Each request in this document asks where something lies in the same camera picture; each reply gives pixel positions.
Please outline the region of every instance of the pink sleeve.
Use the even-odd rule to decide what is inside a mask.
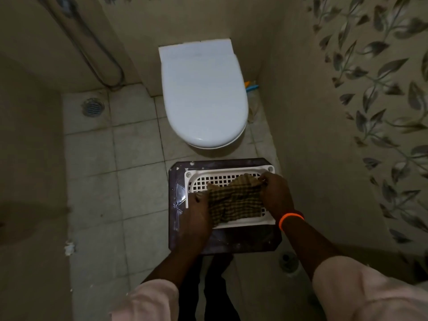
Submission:
[[[313,288],[328,321],[428,320],[428,292],[352,258],[337,256],[321,263]]]
[[[150,280],[128,293],[111,313],[112,321],[176,321],[179,318],[179,290],[167,280]]]

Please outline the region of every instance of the forearm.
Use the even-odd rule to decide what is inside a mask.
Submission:
[[[282,229],[311,280],[315,269],[324,260],[343,255],[329,240],[297,216],[287,217],[282,222]]]
[[[168,280],[180,287],[187,271],[201,253],[203,246],[197,241],[180,241],[177,247],[166,257],[151,273],[144,282],[149,280]]]

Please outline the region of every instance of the drain cover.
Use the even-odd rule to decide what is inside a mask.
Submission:
[[[98,117],[104,111],[104,105],[98,98],[87,99],[82,104],[82,112],[88,117]]]

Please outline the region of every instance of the person's left hand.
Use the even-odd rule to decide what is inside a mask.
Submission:
[[[196,197],[189,194],[189,208],[180,216],[179,243],[186,242],[200,246],[202,250],[208,241],[213,229],[211,216],[208,212],[208,195]]]

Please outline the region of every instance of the toilet seat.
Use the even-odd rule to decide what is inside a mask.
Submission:
[[[247,93],[234,53],[162,61],[162,88],[168,121],[188,144],[219,148],[245,130]]]

